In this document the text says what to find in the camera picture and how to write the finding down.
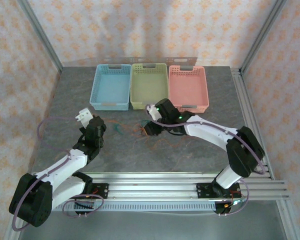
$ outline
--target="wall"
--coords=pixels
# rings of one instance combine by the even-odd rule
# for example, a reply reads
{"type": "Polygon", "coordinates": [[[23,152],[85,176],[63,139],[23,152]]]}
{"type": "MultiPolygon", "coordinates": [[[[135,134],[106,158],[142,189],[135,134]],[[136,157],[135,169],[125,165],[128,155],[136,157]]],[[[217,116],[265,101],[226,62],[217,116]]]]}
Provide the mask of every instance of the wall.
{"type": "Polygon", "coordinates": [[[58,71],[16,0],[0,0],[0,239],[19,178],[34,160],[58,71]]]}
{"type": "Polygon", "coordinates": [[[30,0],[65,66],[197,57],[241,67],[275,0],[30,0]]]}
{"type": "Polygon", "coordinates": [[[244,76],[275,176],[300,224],[300,0],[287,1],[244,76]]]}

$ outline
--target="gray marble surface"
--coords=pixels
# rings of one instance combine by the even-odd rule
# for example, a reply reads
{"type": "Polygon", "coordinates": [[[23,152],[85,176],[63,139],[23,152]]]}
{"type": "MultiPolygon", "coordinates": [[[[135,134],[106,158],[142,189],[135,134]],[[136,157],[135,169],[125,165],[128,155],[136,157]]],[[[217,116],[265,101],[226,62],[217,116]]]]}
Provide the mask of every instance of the gray marble surface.
{"type": "MultiPolygon", "coordinates": [[[[189,136],[140,135],[147,120],[143,110],[98,111],[89,104],[95,67],[65,67],[50,109],[50,116],[73,117],[46,124],[43,141],[70,150],[81,133],[74,117],[83,108],[104,119],[105,145],[82,172],[219,172],[228,164],[226,152],[204,140],[189,136]]],[[[226,66],[205,67],[209,103],[204,119],[232,128],[244,125],[231,70],[226,66]]],[[[32,171],[49,167],[65,154],[40,145],[32,171]]]]}

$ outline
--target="metal frame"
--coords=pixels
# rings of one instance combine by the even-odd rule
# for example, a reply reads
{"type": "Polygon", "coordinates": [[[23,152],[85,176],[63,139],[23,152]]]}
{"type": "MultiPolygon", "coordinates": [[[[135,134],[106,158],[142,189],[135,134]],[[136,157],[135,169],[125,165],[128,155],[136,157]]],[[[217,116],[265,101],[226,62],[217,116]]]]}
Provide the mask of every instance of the metal frame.
{"type": "Polygon", "coordinates": [[[267,17],[265,23],[263,24],[258,36],[256,37],[252,47],[247,54],[246,58],[243,61],[242,67],[240,68],[241,75],[244,75],[252,62],[253,58],[257,54],[261,44],[263,43],[264,39],[266,38],[269,30],[271,29],[272,25],[274,24],[275,20],[277,19],[278,15],[280,14],[282,8],[284,7],[287,0],[277,0],[267,17]]]}
{"type": "Polygon", "coordinates": [[[52,47],[52,44],[50,43],[44,29],[42,28],[35,12],[33,11],[30,3],[28,0],[18,0],[18,3],[22,10],[24,11],[25,15],[28,17],[29,22],[31,23],[36,35],[41,40],[44,48],[46,49],[47,53],[49,54],[51,60],[53,61],[53,64],[55,65],[58,72],[61,74],[63,65],[56,54],[54,48],[52,47]]]}
{"type": "MultiPolygon", "coordinates": [[[[273,169],[271,167],[271,163],[269,160],[269,156],[266,151],[265,141],[261,135],[259,124],[256,119],[256,114],[252,108],[249,93],[247,91],[244,78],[241,76],[239,70],[237,68],[231,69],[234,85],[238,94],[243,118],[245,124],[251,128],[254,132],[256,138],[258,139],[260,145],[265,151],[265,157],[263,161],[267,164],[268,171],[270,173],[271,179],[275,180],[275,175],[273,169]]],[[[281,221],[283,224],[283,228],[288,240],[300,240],[300,228],[297,225],[297,219],[294,212],[294,207],[291,203],[291,200],[281,199],[276,201],[278,210],[281,216],[281,221]]]]}

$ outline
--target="pink basket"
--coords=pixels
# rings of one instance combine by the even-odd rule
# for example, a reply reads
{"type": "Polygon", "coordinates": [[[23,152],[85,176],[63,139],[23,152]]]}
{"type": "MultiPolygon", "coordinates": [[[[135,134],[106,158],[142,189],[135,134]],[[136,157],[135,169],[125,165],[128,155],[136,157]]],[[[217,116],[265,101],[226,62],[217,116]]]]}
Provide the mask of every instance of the pink basket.
{"type": "Polygon", "coordinates": [[[180,112],[204,113],[209,107],[205,68],[171,65],[169,99],[180,112]]]}

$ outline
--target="robotic arm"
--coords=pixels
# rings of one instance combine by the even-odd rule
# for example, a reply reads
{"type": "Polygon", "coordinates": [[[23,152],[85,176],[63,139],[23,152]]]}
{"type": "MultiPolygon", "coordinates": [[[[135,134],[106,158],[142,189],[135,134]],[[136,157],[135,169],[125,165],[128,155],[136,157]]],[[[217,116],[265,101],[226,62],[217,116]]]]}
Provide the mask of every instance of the robotic arm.
{"type": "Polygon", "coordinates": [[[243,126],[240,129],[221,126],[185,111],[180,113],[172,102],[165,98],[157,104],[148,105],[146,111],[152,117],[144,130],[147,135],[157,136],[162,131],[174,131],[206,140],[225,150],[229,165],[207,186],[206,195],[221,198],[229,195],[229,188],[239,179],[247,178],[261,164],[265,152],[255,135],[243,126]]]}
{"type": "Polygon", "coordinates": [[[76,119],[83,125],[80,128],[82,135],[69,155],[36,175],[23,175],[10,203],[9,212],[15,214],[26,191],[41,179],[26,195],[17,213],[17,217],[35,227],[42,225],[59,204],[75,195],[92,192],[92,178],[76,171],[99,154],[104,146],[103,135],[107,127],[99,116],[92,116],[87,108],[81,110],[76,119]]]}

